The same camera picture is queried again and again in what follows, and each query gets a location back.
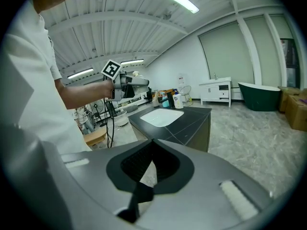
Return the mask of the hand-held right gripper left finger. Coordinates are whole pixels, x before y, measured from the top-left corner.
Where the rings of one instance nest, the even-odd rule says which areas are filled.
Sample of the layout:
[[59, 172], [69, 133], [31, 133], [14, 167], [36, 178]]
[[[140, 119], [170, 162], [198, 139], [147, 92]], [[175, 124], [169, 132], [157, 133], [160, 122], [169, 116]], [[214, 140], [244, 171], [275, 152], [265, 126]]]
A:
[[48, 175], [55, 186], [49, 197], [56, 207], [56, 230], [154, 230], [140, 218], [135, 190], [138, 182], [121, 169], [125, 158], [150, 145], [137, 141], [114, 149], [59, 155], [43, 143]]

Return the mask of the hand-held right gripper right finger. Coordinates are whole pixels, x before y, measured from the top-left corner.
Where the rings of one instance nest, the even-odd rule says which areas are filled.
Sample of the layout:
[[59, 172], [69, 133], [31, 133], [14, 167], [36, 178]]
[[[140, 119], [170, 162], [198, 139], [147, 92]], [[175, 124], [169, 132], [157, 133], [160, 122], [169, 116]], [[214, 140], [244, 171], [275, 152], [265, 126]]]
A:
[[194, 164], [190, 181], [177, 193], [155, 195], [149, 208], [136, 221], [147, 230], [225, 230], [242, 223], [220, 184], [233, 181], [258, 211], [273, 199], [257, 181], [228, 161], [203, 151], [164, 140]]

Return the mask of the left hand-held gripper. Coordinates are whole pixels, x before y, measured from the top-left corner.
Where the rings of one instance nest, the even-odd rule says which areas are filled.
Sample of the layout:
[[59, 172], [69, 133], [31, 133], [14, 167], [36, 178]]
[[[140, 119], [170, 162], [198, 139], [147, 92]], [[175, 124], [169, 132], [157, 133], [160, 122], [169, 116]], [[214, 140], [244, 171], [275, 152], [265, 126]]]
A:
[[[109, 101], [120, 101], [123, 96], [124, 98], [134, 98], [141, 93], [148, 92], [149, 80], [124, 75], [122, 66], [113, 60], [109, 60], [105, 64], [101, 73], [103, 83], [106, 84], [110, 92]], [[124, 85], [126, 85], [125, 94], [122, 90]]]

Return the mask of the small metal-lidded jar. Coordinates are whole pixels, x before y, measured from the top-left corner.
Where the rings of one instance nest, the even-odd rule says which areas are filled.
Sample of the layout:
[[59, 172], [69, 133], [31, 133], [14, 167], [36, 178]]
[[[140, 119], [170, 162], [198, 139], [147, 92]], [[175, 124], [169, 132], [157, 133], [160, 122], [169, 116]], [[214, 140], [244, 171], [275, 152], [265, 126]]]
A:
[[[132, 75], [134, 77], [138, 77], [138, 78], [144, 79], [144, 76], [139, 71], [134, 71], [132, 73]], [[141, 94], [141, 93], [147, 92], [148, 91], [148, 87], [146, 87], [146, 86], [133, 86], [133, 90], [134, 90], [135, 95], [137, 95], [137, 94]]]

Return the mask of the person's left forearm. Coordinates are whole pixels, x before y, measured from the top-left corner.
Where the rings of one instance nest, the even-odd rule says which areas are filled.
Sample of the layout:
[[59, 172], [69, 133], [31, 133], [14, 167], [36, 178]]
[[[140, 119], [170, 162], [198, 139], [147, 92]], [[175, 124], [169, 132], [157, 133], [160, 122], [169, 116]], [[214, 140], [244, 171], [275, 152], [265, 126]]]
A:
[[110, 99], [114, 89], [112, 80], [72, 87], [65, 87], [60, 79], [54, 83], [67, 109], [76, 109], [103, 98]]

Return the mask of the black vanity cabinet with countertop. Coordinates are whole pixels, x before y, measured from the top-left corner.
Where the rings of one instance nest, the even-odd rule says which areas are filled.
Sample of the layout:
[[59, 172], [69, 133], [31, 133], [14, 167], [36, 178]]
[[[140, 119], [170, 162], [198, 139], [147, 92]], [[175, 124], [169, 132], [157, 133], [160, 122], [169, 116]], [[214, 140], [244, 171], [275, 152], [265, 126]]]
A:
[[202, 117], [177, 134], [178, 140], [195, 150], [208, 152], [211, 133], [211, 115]]

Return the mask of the white sink basin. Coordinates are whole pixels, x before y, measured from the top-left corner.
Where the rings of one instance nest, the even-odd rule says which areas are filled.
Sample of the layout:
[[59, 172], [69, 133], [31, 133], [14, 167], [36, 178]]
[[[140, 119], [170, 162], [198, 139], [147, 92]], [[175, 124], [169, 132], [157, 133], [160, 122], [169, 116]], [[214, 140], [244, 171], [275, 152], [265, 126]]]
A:
[[176, 120], [178, 120], [184, 112], [169, 110], [169, 109], [155, 109], [140, 117], [141, 120], [155, 127], [166, 127]]

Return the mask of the white soap pump bottle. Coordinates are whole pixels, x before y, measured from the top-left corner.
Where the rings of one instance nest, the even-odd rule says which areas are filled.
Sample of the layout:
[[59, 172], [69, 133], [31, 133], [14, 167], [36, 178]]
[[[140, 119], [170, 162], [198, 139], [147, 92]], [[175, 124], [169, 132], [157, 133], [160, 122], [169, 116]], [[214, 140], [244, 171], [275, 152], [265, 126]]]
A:
[[176, 109], [183, 109], [183, 100], [182, 95], [179, 93], [175, 93], [173, 95], [174, 106]]

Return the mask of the black sink countertop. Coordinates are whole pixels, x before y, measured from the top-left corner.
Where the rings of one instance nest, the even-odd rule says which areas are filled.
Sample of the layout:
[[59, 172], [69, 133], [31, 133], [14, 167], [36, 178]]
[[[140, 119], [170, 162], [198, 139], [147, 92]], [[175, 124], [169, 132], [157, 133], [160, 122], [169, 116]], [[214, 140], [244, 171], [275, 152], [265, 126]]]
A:
[[178, 143], [181, 145], [183, 144], [180, 142], [180, 140], [178, 140], [177, 134], [187, 128], [189, 125], [201, 119], [202, 117], [206, 117], [208, 114], [211, 114], [210, 108], [184, 107], [183, 109], [179, 110], [173, 109], [176, 111], [182, 111], [184, 112], [184, 114], [178, 120], [166, 127], [155, 127], [140, 119], [142, 115], [149, 113], [155, 109], [162, 108], [149, 107], [133, 115], [130, 115], [129, 120], [131, 125], [148, 139], [161, 139]]

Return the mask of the round standing fan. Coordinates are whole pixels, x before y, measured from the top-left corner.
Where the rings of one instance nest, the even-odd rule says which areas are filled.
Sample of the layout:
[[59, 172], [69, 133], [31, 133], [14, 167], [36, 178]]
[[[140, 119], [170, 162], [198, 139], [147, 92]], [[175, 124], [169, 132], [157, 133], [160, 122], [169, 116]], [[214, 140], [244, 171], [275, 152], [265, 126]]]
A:
[[104, 104], [104, 101], [102, 99], [100, 99], [98, 101], [94, 101], [94, 102], [90, 103], [90, 107], [91, 107], [93, 114], [98, 113], [100, 115], [104, 112], [105, 104]]

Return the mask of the black faucet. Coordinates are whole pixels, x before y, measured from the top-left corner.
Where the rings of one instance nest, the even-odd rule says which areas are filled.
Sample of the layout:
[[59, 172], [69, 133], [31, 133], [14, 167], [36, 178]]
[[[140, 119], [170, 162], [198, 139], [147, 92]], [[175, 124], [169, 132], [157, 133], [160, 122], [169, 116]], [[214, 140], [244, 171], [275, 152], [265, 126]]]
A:
[[167, 97], [168, 97], [168, 102], [169, 102], [169, 107], [168, 109], [175, 109], [175, 106], [174, 106], [174, 100], [173, 100], [173, 95], [171, 92], [167, 92]]

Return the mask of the wooden stool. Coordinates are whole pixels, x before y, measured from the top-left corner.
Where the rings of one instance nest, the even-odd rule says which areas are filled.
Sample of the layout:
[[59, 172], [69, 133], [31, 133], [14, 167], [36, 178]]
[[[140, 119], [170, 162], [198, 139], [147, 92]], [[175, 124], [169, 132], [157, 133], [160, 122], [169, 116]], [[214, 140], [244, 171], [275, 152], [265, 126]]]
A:
[[86, 134], [83, 138], [89, 147], [98, 144], [106, 138], [106, 127], [101, 127], [92, 133]]

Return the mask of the white vanity cabinet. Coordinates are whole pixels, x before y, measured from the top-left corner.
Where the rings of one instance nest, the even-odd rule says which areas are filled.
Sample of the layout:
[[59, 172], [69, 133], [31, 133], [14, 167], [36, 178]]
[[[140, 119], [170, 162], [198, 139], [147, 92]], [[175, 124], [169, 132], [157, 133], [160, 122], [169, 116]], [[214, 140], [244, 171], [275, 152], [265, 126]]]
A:
[[231, 107], [231, 78], [218, 78], [199, 85], [201, 105], [204, 102], [228, 103]]

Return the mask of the person's white shirt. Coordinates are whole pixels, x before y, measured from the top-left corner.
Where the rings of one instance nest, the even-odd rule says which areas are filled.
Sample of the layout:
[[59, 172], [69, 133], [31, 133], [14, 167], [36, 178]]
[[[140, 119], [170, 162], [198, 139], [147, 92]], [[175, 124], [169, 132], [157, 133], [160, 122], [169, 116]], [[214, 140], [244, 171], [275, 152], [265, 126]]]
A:
[[45, 22], [27, 0], [4, 37], [4, 55], [34, 90], [20, 119], [21, 128], [53, 143], [59, 154], [90, 151], [56, 87], [61, 79]]

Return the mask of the dark green bathtub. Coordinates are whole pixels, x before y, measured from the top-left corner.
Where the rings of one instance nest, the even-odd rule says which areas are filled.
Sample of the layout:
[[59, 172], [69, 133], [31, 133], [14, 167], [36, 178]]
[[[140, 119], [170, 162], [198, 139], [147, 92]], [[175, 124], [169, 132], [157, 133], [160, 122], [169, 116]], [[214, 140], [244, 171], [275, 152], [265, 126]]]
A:
[[281, 90], [276, 87], [238, 82], [247, 108], [258, 112], [271, 112], [278, 109]]

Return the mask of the cardboard box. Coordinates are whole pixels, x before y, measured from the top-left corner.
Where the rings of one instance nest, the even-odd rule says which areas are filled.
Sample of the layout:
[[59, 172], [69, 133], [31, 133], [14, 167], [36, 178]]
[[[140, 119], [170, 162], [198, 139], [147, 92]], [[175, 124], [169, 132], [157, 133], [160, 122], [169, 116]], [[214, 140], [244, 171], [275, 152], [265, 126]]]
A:
[[298, 88], [293, 88], [293, 87], [278, 87], [281, 90], [281, 97], [280, 97], [280, 102], [279, 102], [279, 112], [284, 113], [287, 107], [288, 103], [288, 97], [290, 95], [299, 95], [301, 93], [301, 90]]
[[307, 96], [289, 95], [285, 116], [292, 129], [307, 132]]

